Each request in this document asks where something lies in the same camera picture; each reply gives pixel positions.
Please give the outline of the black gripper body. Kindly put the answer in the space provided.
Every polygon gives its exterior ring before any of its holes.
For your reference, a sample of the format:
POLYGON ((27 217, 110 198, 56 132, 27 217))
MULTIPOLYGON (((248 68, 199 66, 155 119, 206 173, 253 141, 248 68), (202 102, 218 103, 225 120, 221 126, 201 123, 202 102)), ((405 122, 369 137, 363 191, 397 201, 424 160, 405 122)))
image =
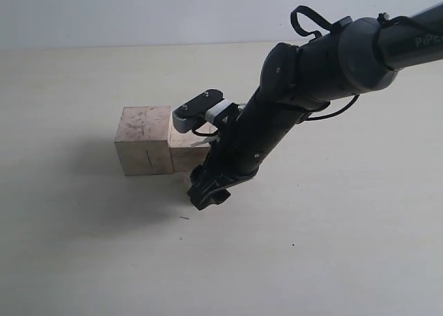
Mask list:
POLYGON ((233 126, 211 145, 204 168, 237 176, 253 174, 295 125, 328 106, 327 101, 297 93, 279 102, 257 89, 233 126))

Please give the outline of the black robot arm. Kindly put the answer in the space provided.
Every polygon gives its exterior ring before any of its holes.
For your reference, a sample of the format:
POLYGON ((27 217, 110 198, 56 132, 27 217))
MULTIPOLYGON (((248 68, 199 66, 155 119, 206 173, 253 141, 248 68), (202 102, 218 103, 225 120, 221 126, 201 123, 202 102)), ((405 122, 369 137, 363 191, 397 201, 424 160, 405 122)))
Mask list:
POLYGON ((229 188, 252 179, 273 148, 297 124, 322 120, 333 100, 390 86, 406 67, 442 58, 442 6, 407 17, 352 19, 331 23, 307 6, 290 16, 309 41, 279 43, 267 55, 260 83, 246 104, 208 89, 172 114, 180 133, 199 135, 204 124, 210 150, 191 172, 190 202, 199 210, 223 203, 229 188))

